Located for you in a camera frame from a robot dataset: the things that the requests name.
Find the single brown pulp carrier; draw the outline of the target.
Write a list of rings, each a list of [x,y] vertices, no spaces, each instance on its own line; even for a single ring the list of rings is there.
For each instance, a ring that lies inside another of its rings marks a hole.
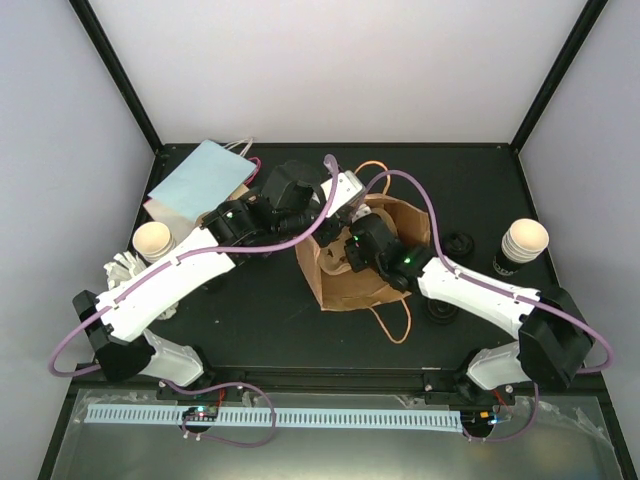
[[[325,274],[337,276],[351,270],[345,252],[346,240],[346,237],[339,237],[320,250],[318,265]]]

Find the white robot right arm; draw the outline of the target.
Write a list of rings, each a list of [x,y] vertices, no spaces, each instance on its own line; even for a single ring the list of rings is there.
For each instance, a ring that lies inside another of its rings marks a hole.
[[[347,259],[356,272],[371,269],[393,289],[421,294],[467,311],[512,337],[512,342],[470,353],[453,375],[466,404],[507,384],[532,381],[564,392],[591,351],[594,338],[571,295],[559,286],[539,291],[501,282],[410,245],[374,213],[349,227]]]

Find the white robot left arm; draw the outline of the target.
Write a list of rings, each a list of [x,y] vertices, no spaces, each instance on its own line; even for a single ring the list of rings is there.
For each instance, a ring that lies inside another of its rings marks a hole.
[[[288,249],[306,238],[333,241],[353,212],[363,184],[327,155],[327,181],[308,165],[277,166],[264,185],[227,200],[207,213],[175,248],[132,279],[73,300],[94,349],[98,368],[110,382],[136,375],[181,387],[193,399],[207,397],[215,376],[196,348],[152,333],[150,325],[182,298],[240,266],[250,256]]]

